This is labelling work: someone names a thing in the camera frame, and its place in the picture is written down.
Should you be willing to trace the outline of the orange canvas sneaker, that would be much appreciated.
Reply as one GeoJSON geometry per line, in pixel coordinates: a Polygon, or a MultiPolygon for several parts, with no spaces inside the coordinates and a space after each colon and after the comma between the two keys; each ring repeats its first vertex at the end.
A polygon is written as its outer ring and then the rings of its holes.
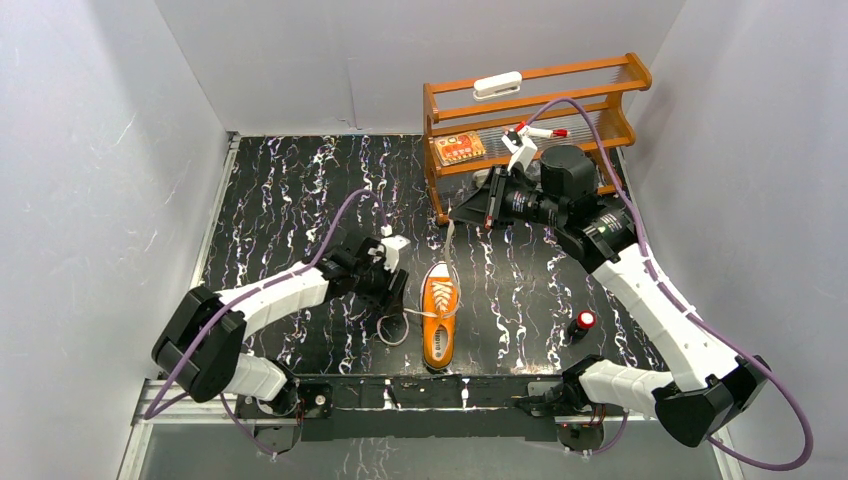
{"type": "Polygon", "coordinates": [[[459,300],[447,264],[434,264],[421,287],[423,359],[429,369],[445,370],[453,359],[459,300]]]}

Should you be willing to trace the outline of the white shoelace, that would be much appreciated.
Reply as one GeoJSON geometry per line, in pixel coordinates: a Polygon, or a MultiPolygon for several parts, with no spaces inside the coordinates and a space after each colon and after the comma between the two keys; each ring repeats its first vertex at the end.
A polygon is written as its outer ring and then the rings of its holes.
{"type": "MultiPolygon", "coordinates": [[[[449,276],[449,280],[451,282],[451,286],[453,287],[454,291],[458,295],[457,305],[452,310],[445,310],[443,312],[438,312],[438,313],[429,313],[429,312],[424,312],[424,311],[417,311],[417,310],[413,310],[413,309],[410,309],[410,308],[403,307],[401,309],[402,314],[410,313],[410,314],[413,314],[413,315],[419,315],[419,316],[421,316],[422,318],[425,318],[425,319],[429,319],[429,318],[442,318],[445,315],[455,315],[457,313],[457,311],[459,310],[459,307],[461,306],[461,282],[460,282],[459,275],[457,273],[457,270],[455,268],[453,258],[452,258],[453,240],[455,238],[455,231],[456,231],[455,221],[453,219],[450,219],[448,221],[448,229],[447,229],[447,234],[446,234],[446,240],[445,240],[442,252],[443,252],[444,264],[445,264],[446,269],[447,269],[447,273],[448,273],[448,276],[449,276]]],[[[376,331],[376,333],[377,333],[378,339],[384,345],[386,345],[388,347],[397,347],[397,346],[402,345],[405,342],[405,340],[407,339],[409,331],[410,331],[409,320],[404,319],[405,329],[404,329],[403,336],[398,341],[392,342],[392,341],[387,340],[384,337],[384,335],[381,331],[382,322],[385,319],[386,319],[386,316],[383,316],[383,317],[381,317],[377,320],[377,323],[376,323],[377,331],[376,331]]]]}

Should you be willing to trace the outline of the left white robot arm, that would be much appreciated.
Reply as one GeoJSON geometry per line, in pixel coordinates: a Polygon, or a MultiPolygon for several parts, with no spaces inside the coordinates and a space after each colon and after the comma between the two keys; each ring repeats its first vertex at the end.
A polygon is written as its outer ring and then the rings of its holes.
{"type": "Polygon", "coordinates": [[[351,232],[321,255],[244,287],[189,290],[155,342],[152,360],[196,402],[222,393],[252,397],[275,416],[294,411],[296,378],[271,359],[243,352],[245,339],[301,310],[352,294],[383,315],[403,305],[410,245],[402,235],[351,232]]]}

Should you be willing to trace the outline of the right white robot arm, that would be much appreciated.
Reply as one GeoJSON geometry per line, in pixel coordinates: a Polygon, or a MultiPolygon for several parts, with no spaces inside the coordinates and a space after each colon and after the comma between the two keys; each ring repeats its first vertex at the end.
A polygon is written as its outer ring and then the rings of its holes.
{"type": "Polygon", "coordinates": [[[639,249],[625,207],[597,192],[597,171],[579,148],[546,149],[534,181],[522,168],[496,166],[449,217],[486,229],[516,221],[554,231],[557,244],[625,307],[660,351],[658,372],[589,355],[562,374],[560,385],[524,400],[539,410],[560,403],[577,414],[618,405],[658,419],[679,443],[696,447],[738,416],[762,390],[765,376],[750,361],[692,323],[660,290],[639,249]]]}

